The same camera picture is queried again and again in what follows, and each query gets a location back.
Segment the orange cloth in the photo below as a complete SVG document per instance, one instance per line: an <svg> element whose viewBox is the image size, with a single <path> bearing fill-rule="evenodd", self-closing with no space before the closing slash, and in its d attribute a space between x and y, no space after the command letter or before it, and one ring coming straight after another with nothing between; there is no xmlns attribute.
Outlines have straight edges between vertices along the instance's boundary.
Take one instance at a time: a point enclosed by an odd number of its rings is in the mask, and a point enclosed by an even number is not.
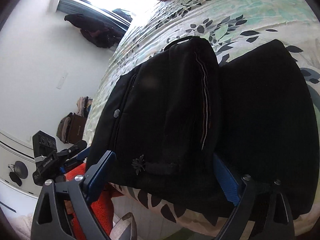
<svg viewBox="0 0 320 240"><path fill-rule="evenodd" d="M68 180L72 180L76 175L84 175L85 174L85 163L76 167L72 171L66 174L66 178ZM117 191L110 184L106 184L105 189L102 191L99 199L96 202L91 204L91 208L97 217L99 223L101 224L104 231L109 235L112 230L112 221L113 221L113 213L114 207L111 201L112 197L123 196L119 191ZM79 222L76 218L76 214L73 213L73 232L77 240L86 240L84 233L79 225Z"/></svg>

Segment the bed sheet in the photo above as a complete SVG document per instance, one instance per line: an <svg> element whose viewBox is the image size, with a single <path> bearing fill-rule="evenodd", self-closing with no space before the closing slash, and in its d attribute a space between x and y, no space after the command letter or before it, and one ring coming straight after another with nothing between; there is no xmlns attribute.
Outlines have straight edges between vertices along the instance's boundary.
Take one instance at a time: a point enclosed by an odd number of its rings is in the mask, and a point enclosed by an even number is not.
<svg viewBox="0 0 320 240"><path fill-rule="evenodd" d="M133 20L110 59L85 126L89 145L119 77L189 35L206 38L220 65L280 40L305 76L320 127L320 23L305 0L168 0ZM311 212L295 221L296 235L310 230L319 216L320 187Z"/></svg>

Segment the wall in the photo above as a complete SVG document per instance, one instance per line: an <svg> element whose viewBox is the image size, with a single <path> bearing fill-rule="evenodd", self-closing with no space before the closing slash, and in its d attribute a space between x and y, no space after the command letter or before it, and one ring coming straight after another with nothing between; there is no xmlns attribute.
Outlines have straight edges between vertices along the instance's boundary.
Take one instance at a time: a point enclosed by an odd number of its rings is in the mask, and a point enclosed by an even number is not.
<svg viewBox="0 0 320 240"><path fill-rule="evenodd" d="M0 32L0 129L29 144L38 130L54 136L80 96L94 98L113 54L49 12L49 3L21 0Z"/></svg>

